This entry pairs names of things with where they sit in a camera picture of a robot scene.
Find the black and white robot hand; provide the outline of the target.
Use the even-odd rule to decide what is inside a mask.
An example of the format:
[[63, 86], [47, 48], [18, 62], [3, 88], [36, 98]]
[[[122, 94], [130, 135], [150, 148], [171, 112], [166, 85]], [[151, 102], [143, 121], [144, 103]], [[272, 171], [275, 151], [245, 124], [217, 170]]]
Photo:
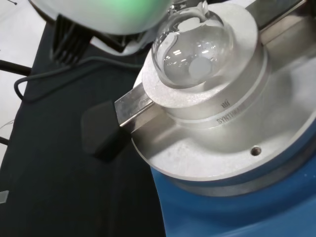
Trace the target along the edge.
[[52, 61], [77, 63], [89, 44], [114, 56], [143, 50], [155, 38], [170, 0], [32, 0], [31, 6], [54, 25]]

